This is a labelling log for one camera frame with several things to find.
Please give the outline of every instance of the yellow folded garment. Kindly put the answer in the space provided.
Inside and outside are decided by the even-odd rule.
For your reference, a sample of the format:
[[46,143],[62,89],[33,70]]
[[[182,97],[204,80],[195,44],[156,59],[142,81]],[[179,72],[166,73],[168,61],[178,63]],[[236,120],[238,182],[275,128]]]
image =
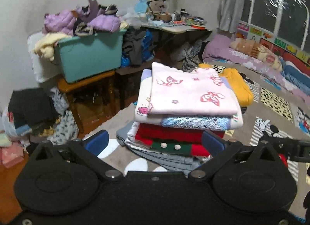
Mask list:
[[[198,67],[211,68],[212,66],[210,64],[199,64]],[[235,68],[226,68],[219,76],[223,76],[227,79],[241,107],[247,107],[253,102],[253,94],[249,86]]]
[[41,58],[48,58],[50,61],[54,60],[54,44],[61,39],[71,38],[71,35],[64,33],[48,33],[34,46],[34,53]]

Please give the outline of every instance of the white metal window arch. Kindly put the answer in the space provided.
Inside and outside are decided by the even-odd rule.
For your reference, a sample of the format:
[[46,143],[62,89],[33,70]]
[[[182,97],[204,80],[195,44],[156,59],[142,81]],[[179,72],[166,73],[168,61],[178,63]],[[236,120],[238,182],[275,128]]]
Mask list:
[[[303,48],[305,46],[305,43],[306,43],[307,34],[308,34],[308,28],[309,28],[309,9],[307,8],[307,6],[305,5],[304,2],[302,2],[301,0],[297,0],[297,1],[299,1],[301,4],[303,4],[305,6],[305,8],[306,8],[306,11],[307,11],[306,28],[305,28],[305,31],[304,31],[304,34],[303,34],[303,41],[302,41],[302,44],[300,46],[300,49],[303,50]],[[264,30],[264,31],[266,31],[268,33],[273,34],[275,37],[277,37],[278,36],[278,32],[279,32],[279,28],[280,28],[282,12],[283,12],[283,0],[279,0],[279,6],[278,6],[277,15],[276,15],[276,22],[275,22],[275,26],[274,26],[273,32],[270,32],[269,30],[266,30],[264,28],[261,28],[261,27],[251,23],[252,15],[253,15],[253,10],[254,10],[254,3],[255,3],[255,0],[251,0],[251,7],[250,7],[249,18],[248,18],[248,24],[252,25],[252,26],[255,26],[255,27],[258,27],[259,29],[262,29],[262,30]]]

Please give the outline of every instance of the metal bolt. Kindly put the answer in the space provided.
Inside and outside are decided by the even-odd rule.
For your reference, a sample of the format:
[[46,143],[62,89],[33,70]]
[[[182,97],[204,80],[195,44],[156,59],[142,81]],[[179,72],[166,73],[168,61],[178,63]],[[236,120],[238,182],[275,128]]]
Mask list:
[[289,221],[283,219],[279,222],[279,225],[289,225]]
[[193,172],[191,172],[191,176],[194,178],[200,179],[200,178],[205,177],[206,173],[201,170],[194,170]]
[[117,170],[108,170],[105,172],[105,175],[109,178],[116,178],[118,176],[121,175],[121,172],[120,171],[117,171]]
[[29,219],[24,219],[22,222],[21,222],[22,225],[32,225],[32,221],[30,221]]
[[159,177],[157,177],[157,176],[152,177],[152,181],[159,181]]

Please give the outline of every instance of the lavender fabric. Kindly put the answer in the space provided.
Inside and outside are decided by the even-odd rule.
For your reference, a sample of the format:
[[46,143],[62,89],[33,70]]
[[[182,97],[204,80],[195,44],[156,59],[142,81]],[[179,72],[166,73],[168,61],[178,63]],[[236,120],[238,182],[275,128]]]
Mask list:
[[82,7],[78,7],[75,11],[78,17],[84,22],[91,22],[97,16],[104,14],[105,9],[100,8],[97,0],[88,0],[88,11],[84,12]]
[[88,26],[93,26],[95,29],[110,31],[113,33],[119,29],[120,24],[121,21],[119,18],[114,15],[99,15],[88,23]]
[[202,58],[205,63],[222,58],[233,63],[238,63],[258,74],[266,76],[269,80],[281,85],[293,95],[300,97],[307,105],[310,105],[310,97],[302,92],[296,85],[287,81],[281,73],[264,64],[258,59],[250,57],[229,47],[231,39],[224,35],[217,34],[210,41],[203,51]]
[[73,35],[73,26],[76,18],[71,11],[64,10],[59,14],[48,14],[44,20],[43,33],[65,33]]

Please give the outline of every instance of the purple puffer jacket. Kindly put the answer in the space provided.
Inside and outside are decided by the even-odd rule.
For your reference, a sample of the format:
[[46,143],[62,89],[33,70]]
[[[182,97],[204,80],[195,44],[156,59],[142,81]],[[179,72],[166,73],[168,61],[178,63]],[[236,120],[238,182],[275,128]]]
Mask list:
[[115,32],[119,29],[121,22],[118,17],[114,15],[99,15],[94,18],[89,26],[93,26],[97,30]]
[[43,33],[62,32],[73,36],[73,26],[76,18],[71,11],[64,10],[59,14],[47,15],[44,20]]

